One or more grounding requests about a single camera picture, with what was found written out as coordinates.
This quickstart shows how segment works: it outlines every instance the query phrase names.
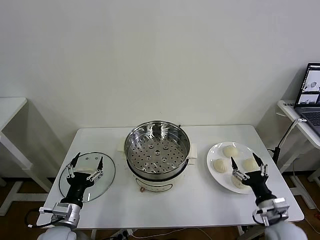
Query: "white desk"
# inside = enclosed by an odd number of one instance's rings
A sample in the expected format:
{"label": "white desk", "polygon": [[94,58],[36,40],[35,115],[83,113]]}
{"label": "white desk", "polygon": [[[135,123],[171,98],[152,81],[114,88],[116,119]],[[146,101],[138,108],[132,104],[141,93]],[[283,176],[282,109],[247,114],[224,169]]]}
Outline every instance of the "white desk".
{"label": "white desk", "polygon": [[[250,125],[182,127],[190,141],[197,144],[195,165],[188,165],[184,176],[171,190],[163,193],[139,191],[127,166],[123,152],[117,151],[121,138],[132,128],[83,128],[74,137],[57,178],[45,201],[53,207],[63,197],[59,178],[64,167],[78,153],[103,152],[115,163],[111,187],[97,199],[84,203],[79,229],[126,229],[236,226],[255,224],[252,212],[255,196],[238,194],[220,186],[206,167],[209,149],[216,143],[235,141],[247,145],[269,165],[268,187],[290,204],[290,221],[301,221],[304,215],[294,196],[271,159],[255,129]],[[41,214],[37,224],[50,222],[51,214]]]}
{"label": "white desk", "polygon": [[[34,170],[33,164],[20,152],[20,150],[6,137],[2,130],[11,121],[11,119],[26,104],[25,97],[1,97],[0,98],[0,143],[3,144],[14,156],[13,159],[22,170],[38,183],[47,192],[50,191],[52,183],[45,177],[39,175]],[[0,178],[0,186],[4,186],[6,182]],[[22,185],[22,181],[17,181],[2,206],[0,207],[0,216],[6,215],[12,201],[44,201],[47,194],[22,194],[17,193]]]}
{"label": "white desk", "polygon": [[[277,105],[284,113],[286,117],[288,117],[291,121],[294,121],[297,118],[300,118],[300,115],[294,109],[294,100],[280,100]],[[320,149],[320,137],[315,131],[306,123],[300,122],[297,125],[297,128],[300,132],[305,136],[305,138],[299,138],[295,141],[295,143],[291,146],[288,152],[279,160],[277,166],[281,173],[283,173],[293,162],[296,160],[301,153],[307,153],[313,147]],[[310,182],[315,181],[320,187],[320,168],[316,170],[313,174],[308,177]],[[295,186],[291,188],[291,191],[294,195],[301,195],[310,209],[315,209],[316,205],[307,190],[302,187],[302,183],[300,182],[298,177],[290,177]]]}

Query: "pot handle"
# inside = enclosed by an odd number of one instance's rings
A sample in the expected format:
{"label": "pot handle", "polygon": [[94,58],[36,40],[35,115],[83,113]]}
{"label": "pot handle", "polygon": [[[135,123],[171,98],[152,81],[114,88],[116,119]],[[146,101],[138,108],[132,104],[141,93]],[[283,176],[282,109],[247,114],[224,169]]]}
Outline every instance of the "pot handle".
{"label": "pot handle", "polygon": [[198,158],[198,151],[197,151],[197,144],[196,143],[190,144],[190,151],[189,151],[189,154],[186,158],[189,159],[188,165],[195,165],[195,160]]}

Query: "perforated steamer tray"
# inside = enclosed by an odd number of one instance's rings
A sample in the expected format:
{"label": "perforated steamer tray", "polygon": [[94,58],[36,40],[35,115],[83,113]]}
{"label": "perforated steamer tray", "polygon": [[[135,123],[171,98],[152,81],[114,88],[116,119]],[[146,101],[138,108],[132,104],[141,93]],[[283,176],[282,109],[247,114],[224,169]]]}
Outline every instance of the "perforated steamer tray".
{"label": "perforated steamer tray", "polygon": [[148,181],[167,180],[188,163],[187,134],[170,122],[152,121],[134,128],[127,136],[124,153],[131,170]]}

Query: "table leg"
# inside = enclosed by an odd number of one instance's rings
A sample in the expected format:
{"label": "table leg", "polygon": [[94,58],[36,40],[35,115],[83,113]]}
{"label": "table leg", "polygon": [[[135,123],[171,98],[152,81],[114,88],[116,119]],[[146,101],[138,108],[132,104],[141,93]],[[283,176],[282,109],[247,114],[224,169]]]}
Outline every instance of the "table leg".
{"label": "table leg", "polygon": [[249,228],[244,234],[238,236],[237,240],[251,240],[265,232],[265,226],[255,225],[254,227]]}
{"label": "table leg", "polygon": [[283,173],[285,170],[287,170],[287,168],[299,157],[301,153],[307,153],[313,148],[314,146],[312,146],[312,144],[310,144],[306,138],[298,139],[288,150],[288,152],[285,153],[284,156],[278,161],[277,167],[280,173]]}
{"label": "table leg", "polygon": [[2,143],[9,152],[15,156],[15,163],[18,164],[28,176],[39,184],[47,193],[50,192],[52,183],[34,169],[32,162],[30,162],[21,153],[21,151],[4,135],[3,132],[0,132],[0,143]]}
{"label": "table leg", "polygon": [[5,216],[13,201],[45,202],[48,193],[18,193],[22,181],[16,181],[0,207],[0,216]]}
{"label": "table leg", "polygon": [[91,231],[91,240],[96,240],[97,229],[92,229]]}
{"label": "table leg", "polygon": [[308,180],[309,180],[309,182],[315,181],[316,184],[318,184],[318,186],[320,187],[319,177],[320,177],[320,168],[318,168],[317,170],[315,170],[314,173],[312,173],[312,174],[308,177]]}
{"label": "table leg", "polygon": [[309,209],[316,209],[316,204],[309,195],[308,191],[297,176],[290,176],[295,187],[291,187],[290,191],[294,196],[300,195]]}
{"label": "table leg", "polygon": [[6,181],[0,177],[0,187],[5,187],[7,185]]}

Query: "wooden floor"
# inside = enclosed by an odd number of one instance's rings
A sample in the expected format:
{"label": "wooden floor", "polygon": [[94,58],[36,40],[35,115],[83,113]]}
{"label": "wooden floor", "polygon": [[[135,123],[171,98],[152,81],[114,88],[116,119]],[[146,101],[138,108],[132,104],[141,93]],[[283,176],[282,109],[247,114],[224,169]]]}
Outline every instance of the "wooden floor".
{"label": "wooden floor", "polygon": [[[288,176],[285,176],[289,187],[293,187],[293,184]],[[308,190],[312,199],[315,201],[317,206],[320,207],[320,188],[314,182],[308,182],[306,175],[299,175],[299,179],[303,185]],[[13,181],[8,181],[7,186],[0,187],[0,204],[4,201],[7,194],[9,193],[11,187],[13,186]],[[19,191],[20,193],[44,193],[44,191],[33,181],[25,181]],[[305,218],[313,224],[313,226],[320,232],[320,219],[316,218],[315,215],[319,214],[317,210],[308,209],[307,205],[300,196],[296,196],[298,204],[300,205]],[[24,239],[24,240],[36,240],[37,237],[43,233],[43,229],[31,229],[25,226],[24,217],[29,209],[39,208],[43,206],[43,202],[14,202],[6,216],[0,216],[0,239]],[[34,213],[30,215],[29,221],[31,223],[36,223],[38,214]],[[320,239],[320,234],[315,233],[315,231],[308,225],[308,223],[303,220],[301,222],[295,223],[297,226],[301,227],[307,234],[309,240]],[[137,230],[134,235],[136,237],[145,237],[157,234],[164,234],[172,231],[173,229],[140,229]],[[213,240],[232,240],[236,239],[238,236],[238,230],[235,226],[229,227],[207,227],[202,228]],[[83,231],[86,235],[90,236],[91,231]],[[111,236],[117,230],[98,230],[96,233],[96,239],[102,240]],[[196,228],[185,229],[182,231],[174,232],[166,236],[156,236],[144,238],[145,240],[206,240],[208,237]]]}

